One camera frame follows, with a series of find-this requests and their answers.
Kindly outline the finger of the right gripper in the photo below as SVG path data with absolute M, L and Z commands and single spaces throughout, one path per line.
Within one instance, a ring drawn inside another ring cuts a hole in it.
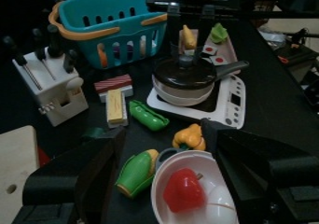
M 198 52 L 202 52 L 206 45 L 207 36 L 213 30 L 213 23 L 215 19 L 215 7 L 213 5 L 205 5 L 199 16 L 198 27 Z
M 179 3 L 170 3 L 167 7 L 167 31 L 171 44 L 171 55 L 177 60 L 179 58 Z

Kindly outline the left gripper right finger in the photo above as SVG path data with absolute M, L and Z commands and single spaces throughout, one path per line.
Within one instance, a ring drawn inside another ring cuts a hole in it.
M 235 200 L 239 224 L 319 222 L 319 158 L 209 119 L 201 121 L 201 129 Z

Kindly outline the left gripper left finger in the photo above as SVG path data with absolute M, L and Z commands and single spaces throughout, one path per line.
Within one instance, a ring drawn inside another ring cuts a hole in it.
M 103 224 L 125 137 L 102 133 L 30 175 L 12 224 Z

